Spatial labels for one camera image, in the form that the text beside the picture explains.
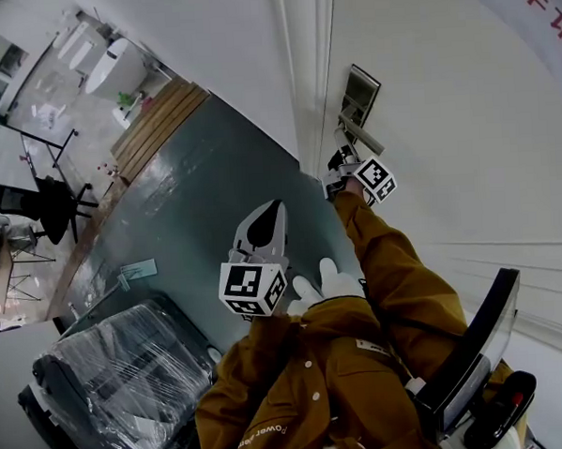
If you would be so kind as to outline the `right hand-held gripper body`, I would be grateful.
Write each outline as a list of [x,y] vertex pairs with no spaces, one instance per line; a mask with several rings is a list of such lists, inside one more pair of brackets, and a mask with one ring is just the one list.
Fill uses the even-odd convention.
[[345,190],[352,178],[363,186],[363,197],[368,205],[383,202],[397,188],[393,173],[376,156],[361,161],[351,146],[340,147],[328,162],[327,169],[327,174],[322,177],[322,188],[325,199],[330,202]]

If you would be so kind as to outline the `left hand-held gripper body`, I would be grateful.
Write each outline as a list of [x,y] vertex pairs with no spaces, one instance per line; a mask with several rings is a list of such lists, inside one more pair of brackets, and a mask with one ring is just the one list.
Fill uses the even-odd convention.
[[289,261],[233,248],[220,268],[218,297],[233,313],[243,317],[272,316],[284,295]]

